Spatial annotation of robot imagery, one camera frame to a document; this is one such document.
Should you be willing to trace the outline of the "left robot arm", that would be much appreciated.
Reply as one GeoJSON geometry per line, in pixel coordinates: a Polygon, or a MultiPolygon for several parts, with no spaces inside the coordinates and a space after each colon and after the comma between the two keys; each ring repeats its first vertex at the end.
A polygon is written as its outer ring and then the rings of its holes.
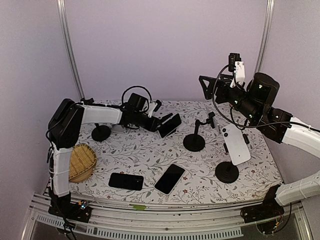
{"type": "Polygon", "coordinates": [[[48,123],[46,137],[50,142],[49,174],[51,186],[49,195],[52,205],[63,216],[74,213],[69,187],[70,159],[78,142],[83,125],[95,124],[93,139],[101,142],[111,134],[108,125],[125,128],[136,126],[149,132],[156,132],[161,120],[153,114],[162,106],[160,100],[145,98],[132,93],[127,101],[119,105],[95,103],[91,99],[75,102],[70,98],[62,100],[48,123]]]}

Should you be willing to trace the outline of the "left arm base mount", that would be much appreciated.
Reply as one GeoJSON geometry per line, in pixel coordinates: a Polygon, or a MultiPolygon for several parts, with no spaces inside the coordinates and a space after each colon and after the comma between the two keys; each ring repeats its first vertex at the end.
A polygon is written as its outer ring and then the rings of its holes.
{"type": "Polygon", "coordinates": [[[53,192],[49,192],[50,207],[48,213],[54,216],[62,217],[67,220],[74,220],[82,223],[88,223],[92,208],[89,206],[89,201],[80,200],[78,202],[71,202],[71,194],[58,197],[53,192]]]}

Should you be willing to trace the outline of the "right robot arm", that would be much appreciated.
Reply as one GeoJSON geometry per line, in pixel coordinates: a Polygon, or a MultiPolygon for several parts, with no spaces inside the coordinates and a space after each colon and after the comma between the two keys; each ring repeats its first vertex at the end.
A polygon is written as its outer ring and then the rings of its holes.
{"type": "Polygon", "coordinates": [[[214,106],[229,103],[248,120],[249,128],[258,129],[267,139],[320,156],[320,131],[272,106],[280,88],[277,81],[261,72],[254,74],[247,87],[236,79],[223,73],[198,78],[205,98],[214,106]]]}

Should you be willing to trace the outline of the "white-edged phone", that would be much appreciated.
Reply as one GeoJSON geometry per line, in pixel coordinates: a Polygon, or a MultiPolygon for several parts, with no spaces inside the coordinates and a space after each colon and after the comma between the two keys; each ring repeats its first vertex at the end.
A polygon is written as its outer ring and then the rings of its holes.
{"type": "Polygon", "coordinates": [[[171,164],[156,182],[154,188],[165,195],[169,195],[184,173],[184,168],[171,164]]]}
{"type": "Polygon", "coordinates": [[[171,117],[169,120],[167,120],[164,124],[162,124],[159,129],[158,133],[161,138],[165,138],[166,136],[170,135],[172,132],[176,130],[176,128],[179,127],[179,125],[182,123],[180,114],[177,113],[173,117],[171,117]]]}

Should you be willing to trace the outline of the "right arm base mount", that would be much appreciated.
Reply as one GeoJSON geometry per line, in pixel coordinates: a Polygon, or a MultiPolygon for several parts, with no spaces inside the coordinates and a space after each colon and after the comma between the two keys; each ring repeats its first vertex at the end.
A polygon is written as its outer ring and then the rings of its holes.
{"type": "Polygon", "coordinates": [[[266,192],[262,203],[246,206],[240,210],[240,216],[243,218],[245,223],[262,221],[285,213],[284,208],[276,201],[276,191],[279,187],[279,184],[272,186],[266,192]]]}

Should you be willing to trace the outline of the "white phone dual camera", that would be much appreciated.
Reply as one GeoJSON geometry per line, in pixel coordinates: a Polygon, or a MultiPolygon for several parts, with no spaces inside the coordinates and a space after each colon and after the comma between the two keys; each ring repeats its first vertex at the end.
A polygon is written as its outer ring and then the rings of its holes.
{"type": "Polygon", "coordinates": [[[229,124],[221,128],[221,133],[233,165],[237,166],[251,159],[251,153],[240,129],[234,124],[229,124]]]}

